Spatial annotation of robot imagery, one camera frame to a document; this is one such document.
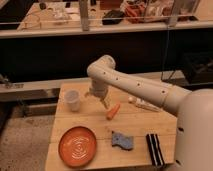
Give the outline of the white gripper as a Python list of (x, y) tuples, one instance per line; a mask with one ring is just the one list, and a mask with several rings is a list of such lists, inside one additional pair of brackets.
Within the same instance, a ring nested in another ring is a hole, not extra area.
[(108, 93), (108, 85), (99, 80), (91, 80), (91, 85), (89, 90), (85, 93), (86, 96), (92, 95), (94, 97), (100, 98), (101, 103), (106, 109), (109, 109), (110, 102), (108, 98), (105, 98)]

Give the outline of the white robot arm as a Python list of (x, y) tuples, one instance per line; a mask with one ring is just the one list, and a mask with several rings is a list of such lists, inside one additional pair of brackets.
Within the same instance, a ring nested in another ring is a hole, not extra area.
[(176, 116), (174, 163), (168, 171), (213, 171), (213, 89), (191, 91), (125, 74), (115, 66), (109, 55), (88, 66), (89, 94), (108, 107), (105, 98), (111, 85)]

